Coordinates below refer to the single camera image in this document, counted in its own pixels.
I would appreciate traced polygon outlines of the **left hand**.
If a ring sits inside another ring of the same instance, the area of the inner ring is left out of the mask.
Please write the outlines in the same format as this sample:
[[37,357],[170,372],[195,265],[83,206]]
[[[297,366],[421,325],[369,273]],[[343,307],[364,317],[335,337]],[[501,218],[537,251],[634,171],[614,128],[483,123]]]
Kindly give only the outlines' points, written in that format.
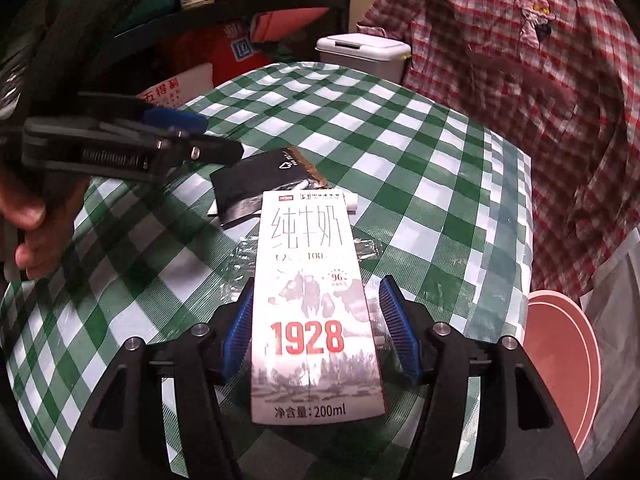
[[29,191],[9,169],[1,168],[1,219],[25,232],[24,242],[13,252],[13,262],[30,280],[58,267],[89,183],[89,177],[72,177],[62,200],[51,205]]

